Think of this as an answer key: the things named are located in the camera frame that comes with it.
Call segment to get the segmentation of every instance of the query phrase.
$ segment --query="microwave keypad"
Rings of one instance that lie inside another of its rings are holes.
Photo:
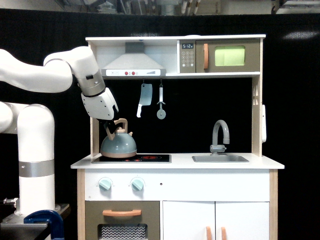
[[[179,44],[180,73],[196,72],[196,42],[180,41]]]

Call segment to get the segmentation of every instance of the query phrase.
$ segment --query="ceiling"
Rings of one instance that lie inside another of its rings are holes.
[[[0,0],[0,8],[133,15],[320,13],[320,0]]]

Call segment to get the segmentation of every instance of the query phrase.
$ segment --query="white countertop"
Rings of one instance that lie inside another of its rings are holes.
[[[72,169],[284,169],[285,166],[266,156],[258,157],[253,153],[227,153],[242,156],[249,162],[194,162],[192,156],[209,156],[210,153],[164,153],[171,155],[171,163],[124,162],[91,163],[101,157],[90,155],[71,165]]]

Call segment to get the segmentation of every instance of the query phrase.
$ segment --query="digital clock display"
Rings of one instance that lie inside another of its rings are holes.
[[[182,49],[193,49],[194,44],[193,43],[183,43],[182,44]]]

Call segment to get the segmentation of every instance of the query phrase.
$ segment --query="kettle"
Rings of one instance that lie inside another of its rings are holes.
[[[114,121],[117,125],[123,123],[122,127],[118,127],[114,133],[110,133],[106,127],[107,136],[101,144],[101,154],[108,158],[130,158],[137,154],[137,145],[132,137],[132,132],[128,133],[128,121],[125,118],[119,118]]]

